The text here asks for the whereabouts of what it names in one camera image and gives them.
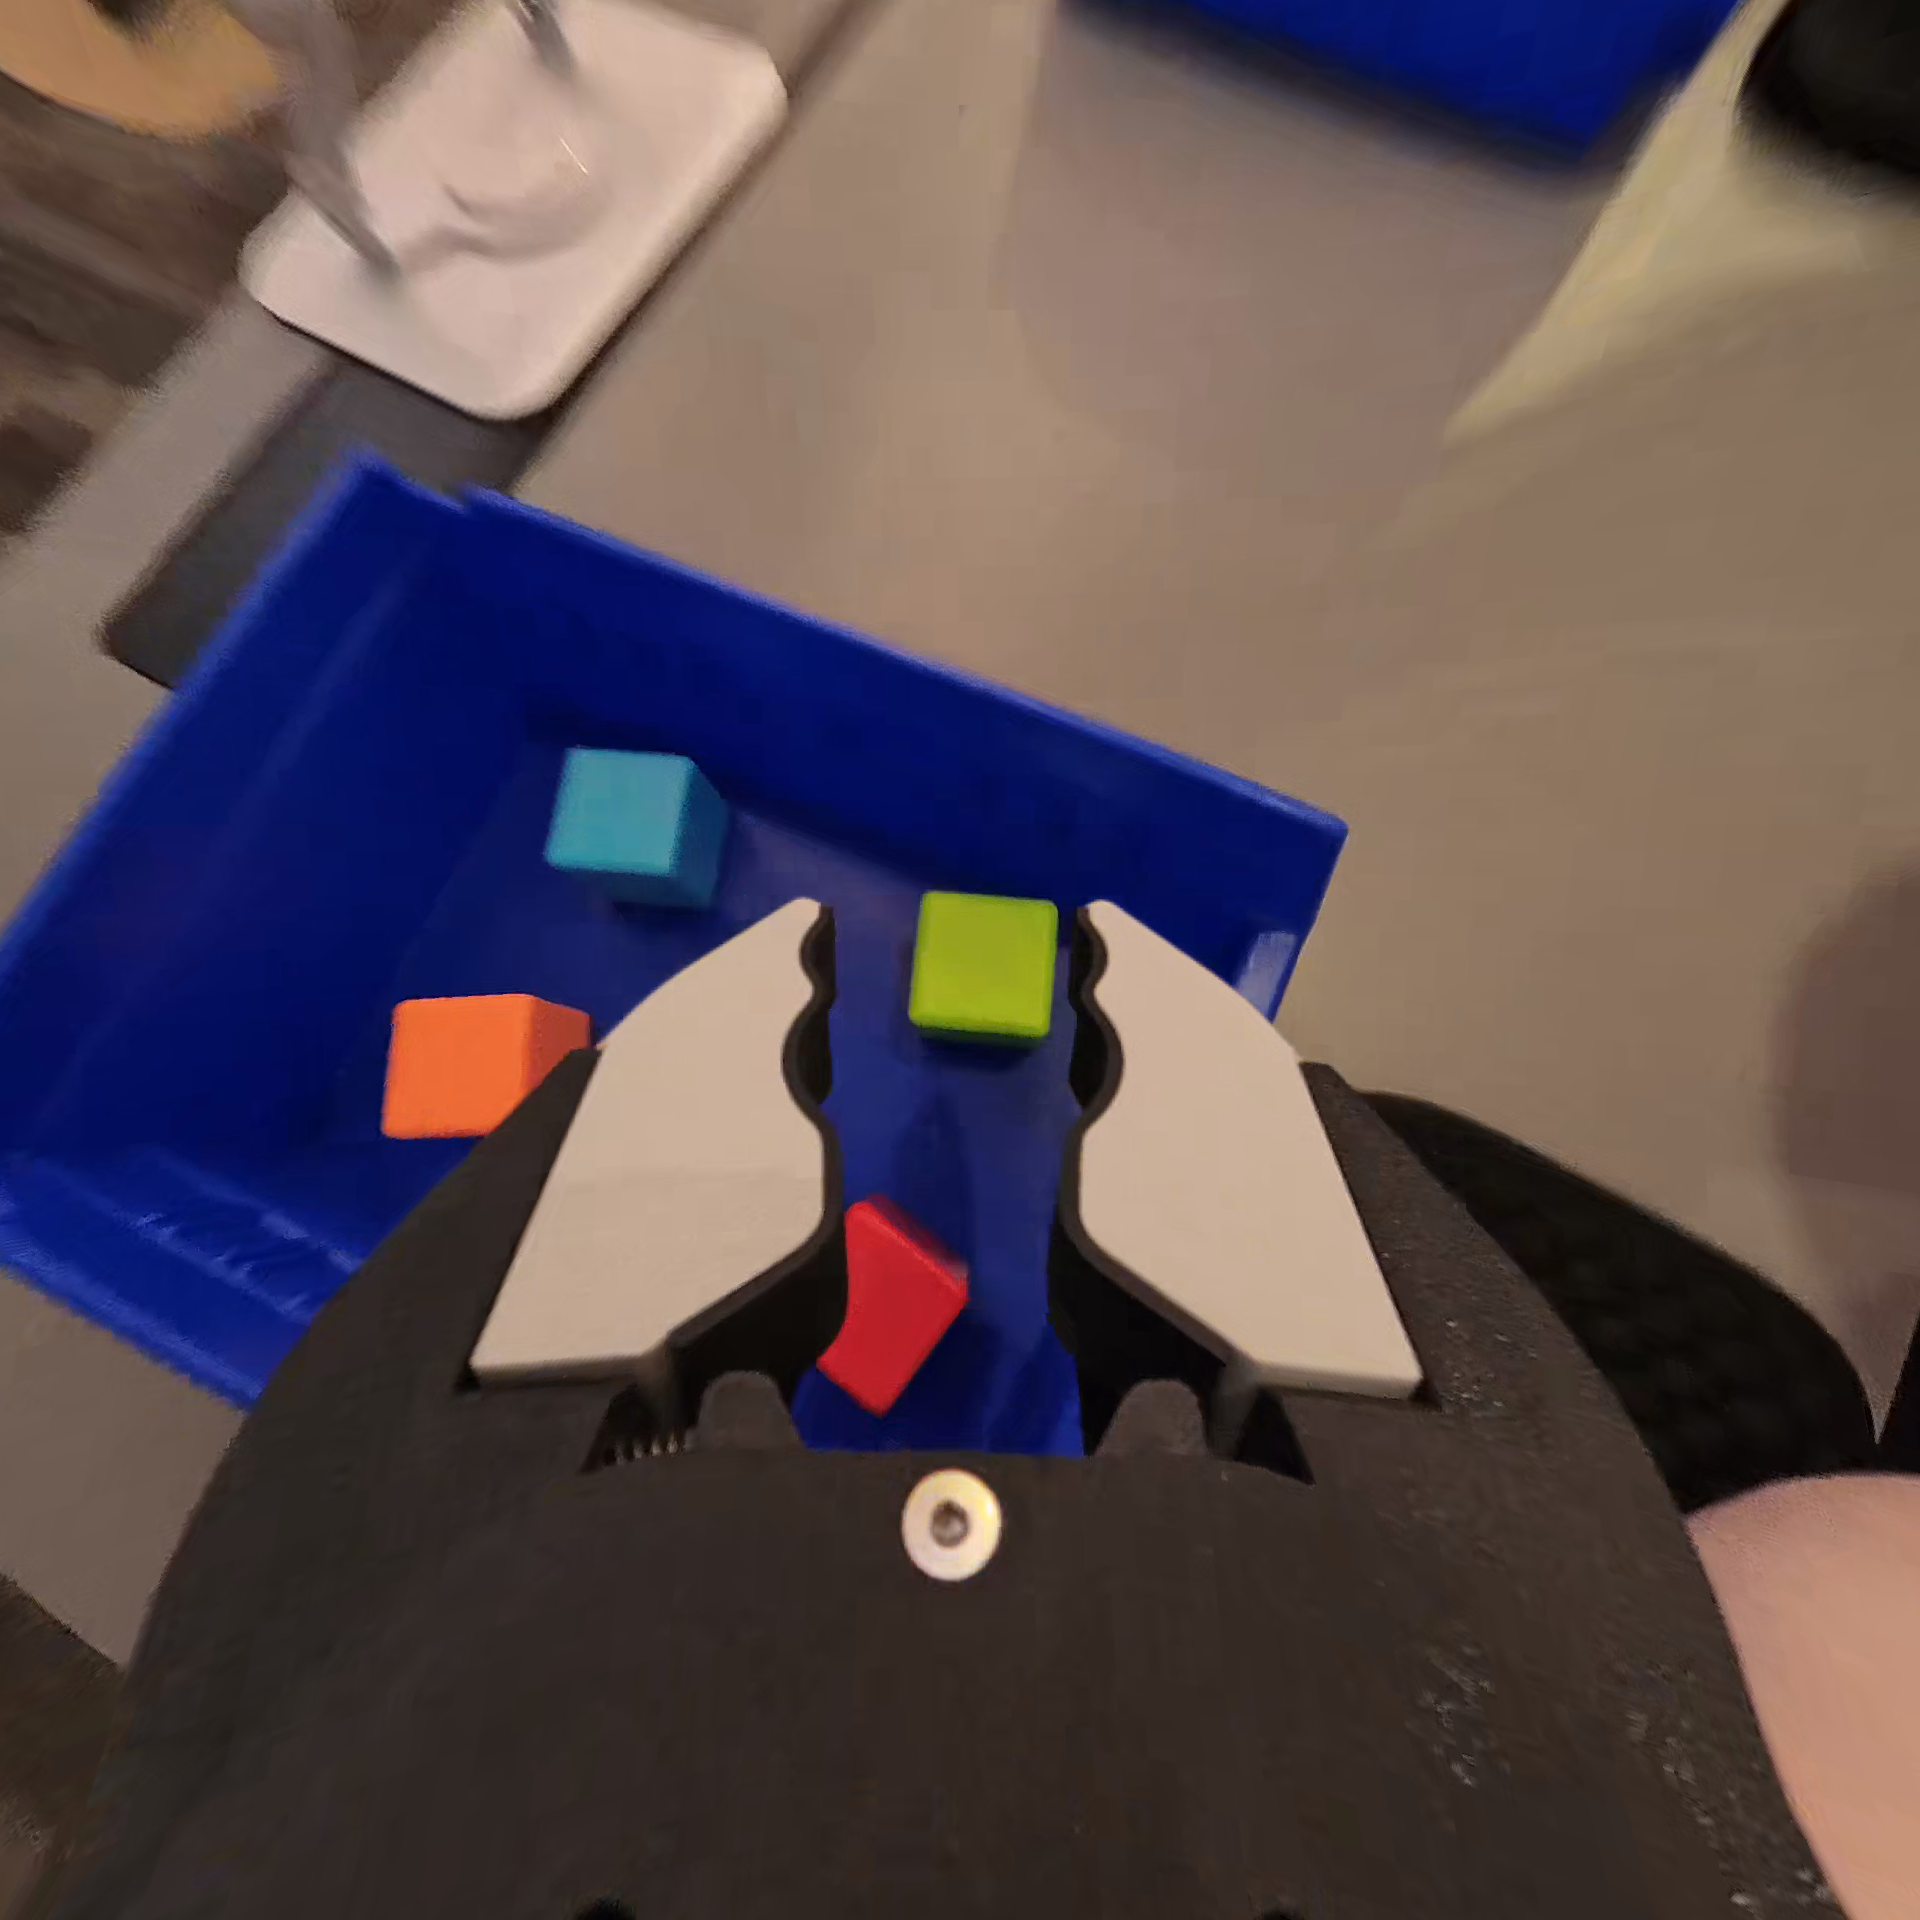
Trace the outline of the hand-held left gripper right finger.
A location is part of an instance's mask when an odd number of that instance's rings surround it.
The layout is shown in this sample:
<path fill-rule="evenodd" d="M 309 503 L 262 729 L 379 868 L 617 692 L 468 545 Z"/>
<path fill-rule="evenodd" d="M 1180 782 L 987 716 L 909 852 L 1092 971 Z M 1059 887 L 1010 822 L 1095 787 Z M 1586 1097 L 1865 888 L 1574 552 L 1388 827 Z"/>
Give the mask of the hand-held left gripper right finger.
<path fill-rule="evenodd" d="M 1301 1051 L 1119 903 L 1076 912 L 1059 1337 L 1082 1438 L 1180 1381 L 1207 1446 L 1281 1446 L 1287 1396 L 1407 1408 L 1426 1373 Z"/>

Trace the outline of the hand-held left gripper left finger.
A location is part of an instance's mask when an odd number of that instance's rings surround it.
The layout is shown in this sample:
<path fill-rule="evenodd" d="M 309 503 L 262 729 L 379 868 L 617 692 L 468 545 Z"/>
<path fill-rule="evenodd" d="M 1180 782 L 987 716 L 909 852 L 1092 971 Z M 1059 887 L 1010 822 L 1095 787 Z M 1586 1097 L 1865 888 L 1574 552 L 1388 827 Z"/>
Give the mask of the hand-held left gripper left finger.
<path fill-rule="evenodd" d="M 795 1401 L 847 1319 L 834 991 L 834 911 L 795 898 L 617 1018 L 474 1342 L 481 1386 L 630 1386 L 653 1429 L 724 1373 Z"/>

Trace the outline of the orange magnetic cube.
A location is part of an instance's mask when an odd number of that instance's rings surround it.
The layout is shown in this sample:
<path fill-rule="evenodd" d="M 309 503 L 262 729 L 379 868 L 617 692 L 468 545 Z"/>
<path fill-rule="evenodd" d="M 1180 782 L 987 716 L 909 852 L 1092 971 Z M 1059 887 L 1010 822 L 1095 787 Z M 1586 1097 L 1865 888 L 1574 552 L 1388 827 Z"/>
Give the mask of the orange magnetic cube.
<path fill-rule="evenodd" d="M 390 1023 L 381 1133 L 485 1137 L 589 1043 L 585 1011 L 538 993 L 401 998 Z"/>

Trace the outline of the red magnetic cube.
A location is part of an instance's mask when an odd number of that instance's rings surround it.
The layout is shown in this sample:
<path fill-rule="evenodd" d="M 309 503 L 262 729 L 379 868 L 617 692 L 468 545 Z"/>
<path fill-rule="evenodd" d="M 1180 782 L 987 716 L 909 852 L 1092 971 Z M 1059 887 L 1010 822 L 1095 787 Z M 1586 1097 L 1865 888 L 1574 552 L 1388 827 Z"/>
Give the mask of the red magnetic cube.
<path fill-rule="evenodd" d="M 967 1306 L 971 1263 L 893 1197 L 859 1197 L 847 1211 L 847 1314 L 817 1372 L 883 1419 Z"/>

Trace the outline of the green magnetic cube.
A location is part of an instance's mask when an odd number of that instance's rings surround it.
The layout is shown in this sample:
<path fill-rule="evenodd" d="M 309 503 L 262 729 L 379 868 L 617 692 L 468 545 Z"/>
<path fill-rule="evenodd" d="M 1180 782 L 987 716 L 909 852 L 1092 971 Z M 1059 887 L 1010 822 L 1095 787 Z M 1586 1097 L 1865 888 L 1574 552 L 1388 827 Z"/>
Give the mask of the green magnetic cube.
<path fill-rule="evenodd" d="M 1059 906 L 927 888 L 909 963 L 909 1023 L 940 1043 L 1050 1038 Z"/>

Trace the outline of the teal magnetic cube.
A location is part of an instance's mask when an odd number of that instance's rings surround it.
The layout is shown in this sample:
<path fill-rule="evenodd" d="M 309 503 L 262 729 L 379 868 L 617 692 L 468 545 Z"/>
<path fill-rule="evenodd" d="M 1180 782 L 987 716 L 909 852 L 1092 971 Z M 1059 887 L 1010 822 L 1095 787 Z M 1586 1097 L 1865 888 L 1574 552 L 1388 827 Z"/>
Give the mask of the teal magnetic cube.
<path fill-rule="evenodd" d="M 571 747 L 540 856 L 621 906 L 706 912 L 735 807 L 695 759 Z"/>

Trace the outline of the blue plastic bin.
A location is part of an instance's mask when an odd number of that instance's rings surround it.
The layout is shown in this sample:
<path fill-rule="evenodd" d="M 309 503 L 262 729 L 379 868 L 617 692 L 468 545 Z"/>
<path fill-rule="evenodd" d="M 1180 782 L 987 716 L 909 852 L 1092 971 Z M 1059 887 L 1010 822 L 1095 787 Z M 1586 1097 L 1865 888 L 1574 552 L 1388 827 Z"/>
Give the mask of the blue plastic bin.
<path fill-rule="evenodd" d="M 695 759 L 735 807 L 706 912 L 547 866 L 571 747 Z M 834 911 L 847 1197 L 971 1263 L 883 1419 L 831 1451 L 1082 1451 L 1045 1332 L 1076 1018 L 909 1023 L 927 888 L 1112 898 L 1277 1013 L 1347 827 L 492 494 L 352 466 L 296 520 L 6 933 L 6 1266 L 248 1409 L 317 1312 L 465 1161 L 385 1137 L 401 998 L 538 993 L 594 1035 L 744 927 Z"/>
<path fill-rule="evenodd" d="M 1121 11 L 1491 138 L 1593 152 L 1682 84 L 1735 0 L 1145 0 Z"/>

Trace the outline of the black textured mat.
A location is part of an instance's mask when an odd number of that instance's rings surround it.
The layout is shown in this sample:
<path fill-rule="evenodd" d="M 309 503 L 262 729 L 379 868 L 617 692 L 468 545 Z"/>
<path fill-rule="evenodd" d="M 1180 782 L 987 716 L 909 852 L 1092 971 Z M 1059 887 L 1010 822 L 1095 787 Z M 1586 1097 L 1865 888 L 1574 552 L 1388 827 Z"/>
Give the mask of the black textured mat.
<path fill-rule="evenodd" d="M 1920 5 L 1792 0 L 1769 26 L 1747 86 L 1814 142 L 1916 177 Z"/>
<path fill-rule="evenodd" d="M 1762 1272 L 1475 1117 L 1366 1102 L 1569 1321 L 1682 1514 L 1881 1462 L 1853 1357 Z"/>

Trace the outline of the person's maroon clothing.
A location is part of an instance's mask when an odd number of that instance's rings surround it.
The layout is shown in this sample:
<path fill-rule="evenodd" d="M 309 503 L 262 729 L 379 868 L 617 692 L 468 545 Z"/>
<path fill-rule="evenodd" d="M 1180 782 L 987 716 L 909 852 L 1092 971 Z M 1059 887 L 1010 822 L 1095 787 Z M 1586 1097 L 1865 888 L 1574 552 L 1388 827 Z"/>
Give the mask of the person's maroon clothing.
<path fill-rule="evenodd" d="M 1692 1546 L 1837 1904 L 1920 1911 L 1920 1482 L 1815 1476 L 1714 1503 Z"/>

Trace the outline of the white sign stand base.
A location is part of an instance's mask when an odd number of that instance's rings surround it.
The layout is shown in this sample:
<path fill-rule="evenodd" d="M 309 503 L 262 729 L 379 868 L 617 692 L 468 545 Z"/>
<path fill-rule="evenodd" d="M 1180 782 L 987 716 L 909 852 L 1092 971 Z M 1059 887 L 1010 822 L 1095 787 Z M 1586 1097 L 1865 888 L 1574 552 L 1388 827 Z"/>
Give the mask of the white sign stand base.
<path fill-rule="evenodd" d="M 240 288 L 474 422 L 561 399 L 791 113 L 759 36 L 679 5 L 453 5 L 368 101 L 341 5 L 228 11 L 284 169 Z"/>

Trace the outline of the wooden instruction sign board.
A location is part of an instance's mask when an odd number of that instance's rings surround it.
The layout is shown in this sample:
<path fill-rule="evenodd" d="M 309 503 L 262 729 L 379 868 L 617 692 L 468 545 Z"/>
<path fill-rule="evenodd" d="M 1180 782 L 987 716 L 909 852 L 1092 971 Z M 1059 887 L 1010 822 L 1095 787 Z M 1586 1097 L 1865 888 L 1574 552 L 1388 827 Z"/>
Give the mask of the wooden instruction sign board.
<path fill-rule="evenodd" d="M 269 46 L 214 0 L 84 0 L 64 58 L 60 105 L 166 138 L 240 132 L 280 94 Z"/>

